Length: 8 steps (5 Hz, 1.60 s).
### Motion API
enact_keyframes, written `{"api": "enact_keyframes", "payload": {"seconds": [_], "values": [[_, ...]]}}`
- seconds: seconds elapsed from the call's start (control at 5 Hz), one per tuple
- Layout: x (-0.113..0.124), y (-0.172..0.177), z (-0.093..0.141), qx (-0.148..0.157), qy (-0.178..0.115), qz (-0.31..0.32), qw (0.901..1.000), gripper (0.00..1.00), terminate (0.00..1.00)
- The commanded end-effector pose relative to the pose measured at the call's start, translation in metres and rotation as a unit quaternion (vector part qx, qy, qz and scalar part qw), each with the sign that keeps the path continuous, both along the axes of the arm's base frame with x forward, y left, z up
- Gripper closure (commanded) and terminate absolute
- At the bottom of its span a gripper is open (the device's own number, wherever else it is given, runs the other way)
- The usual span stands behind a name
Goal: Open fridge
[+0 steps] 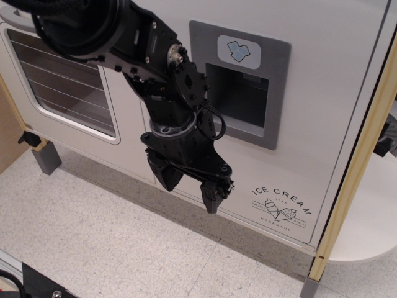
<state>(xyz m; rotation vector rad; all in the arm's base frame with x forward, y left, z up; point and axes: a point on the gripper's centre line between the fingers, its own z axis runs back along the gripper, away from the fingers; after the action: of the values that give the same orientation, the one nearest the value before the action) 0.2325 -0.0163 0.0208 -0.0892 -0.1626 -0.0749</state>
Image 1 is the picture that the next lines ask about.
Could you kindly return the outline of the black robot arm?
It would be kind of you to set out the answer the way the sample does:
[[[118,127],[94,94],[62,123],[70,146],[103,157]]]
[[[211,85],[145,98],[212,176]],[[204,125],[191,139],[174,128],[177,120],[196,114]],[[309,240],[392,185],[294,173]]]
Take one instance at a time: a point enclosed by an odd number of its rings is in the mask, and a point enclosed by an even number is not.
[[[32,16],[37,35],[63,58],[122,73],[145,103],[150,132],[141,136],[161,185],[173,190],[183,176],[200,181],[214,214],[233,189],[231,167],[215,151],[223,136],[205,97],[207,77],[189,60],[177,34],[132,1],[12,1]]]

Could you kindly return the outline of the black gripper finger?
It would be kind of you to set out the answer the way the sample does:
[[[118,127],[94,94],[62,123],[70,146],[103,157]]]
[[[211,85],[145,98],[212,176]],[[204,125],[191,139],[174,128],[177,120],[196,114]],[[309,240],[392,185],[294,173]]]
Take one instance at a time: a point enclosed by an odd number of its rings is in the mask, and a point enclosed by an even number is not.
[[[218,207],[223,201],[223,196],[218,192],[218,185],[213,181],[205,181],[200,186],[203,203],[209,214],[217,213]]]
[[[147,151],[146,154],[149,166],[157,180],[167,191],[172,191],[179,184],[183,173],[155,151]]]

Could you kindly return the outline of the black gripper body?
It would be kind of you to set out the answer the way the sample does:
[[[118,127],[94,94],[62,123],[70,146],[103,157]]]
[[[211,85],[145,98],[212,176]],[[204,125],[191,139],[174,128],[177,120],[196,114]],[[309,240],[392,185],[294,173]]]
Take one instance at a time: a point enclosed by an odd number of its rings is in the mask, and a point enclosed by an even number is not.
[[[200,181],[213,181],[218,192],[226,199],[233,188],[232,169],[216,152],[214,141],[192,128],[177,137],[161,137],[154,132],[144,133],[141,141],[147,151],[155,151],[167,159],[183,175]]]

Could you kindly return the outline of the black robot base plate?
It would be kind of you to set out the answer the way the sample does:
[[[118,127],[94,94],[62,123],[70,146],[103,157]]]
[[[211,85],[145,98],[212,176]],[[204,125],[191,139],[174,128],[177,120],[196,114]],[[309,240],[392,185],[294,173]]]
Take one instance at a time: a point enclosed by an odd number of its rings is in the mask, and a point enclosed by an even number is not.
[[[29,265],[22,263],[23,285],[27,297],[75,298],[72,292],[59,285]]]

